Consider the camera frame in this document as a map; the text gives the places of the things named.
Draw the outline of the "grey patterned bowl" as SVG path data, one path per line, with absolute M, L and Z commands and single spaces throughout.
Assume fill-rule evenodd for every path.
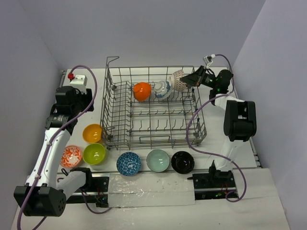
M 169 83 L 173 90 L 184 92 L 184 90 L 187 88 L 187 84 L 180 80 L 184 76 L 185 74 L 183 70 L 177 70 L 169 76 Z

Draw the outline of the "blue floral bowl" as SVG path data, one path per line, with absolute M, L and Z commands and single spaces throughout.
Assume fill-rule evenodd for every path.
M 154 93 L 158 100 L 166 99 L 172 92 L 172 87 L 169 81 L 162 80 L 154 85 Z

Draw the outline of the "orange bowl white inside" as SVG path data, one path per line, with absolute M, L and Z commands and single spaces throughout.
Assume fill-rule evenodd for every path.
M 145 101 L 151 94 L 151 86 L 146 82 L 139 82 L 133 87 L 134 98 L 139 101 Z

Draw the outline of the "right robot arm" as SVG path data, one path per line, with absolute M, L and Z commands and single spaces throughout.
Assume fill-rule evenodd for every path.
M 193 87 L 204 85 L 211 88 L 209 101 L 196 110 L 191 120 L 209 103 L 224 110 L 225 141 L 221 153 L 207 153 L 216 157 L 209 168 L 209 184 L 219 187 L 225 180 L 230 179 L 232 168 L 238 168 L 238 165 L 235 164 L 237 149 L 256 134 L 256 105 L 253 101 L 243 101 L 228 93 L 229 85 L 233 80 L 233 73 L 230 70 L 224 69 L 215 75 L 208 68 L 200 66 L 189 75 L 182 70 L 173 75 L 185 85 Z

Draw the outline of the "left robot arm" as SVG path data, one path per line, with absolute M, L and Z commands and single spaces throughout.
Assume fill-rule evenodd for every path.
M 79 188 L 88 191 L 93 187 L 89 168 L 77 168 L 60 182 L 57 182 L 57 173 L 78 118 L 94 110 L 96 93 L 97 90 L 89 88 L 83 91 L 73 86 L 57 88 L 37 162 L 25 184 L 17 186 L 13 193 L 20 216 L 59 217 L 75 191 Z

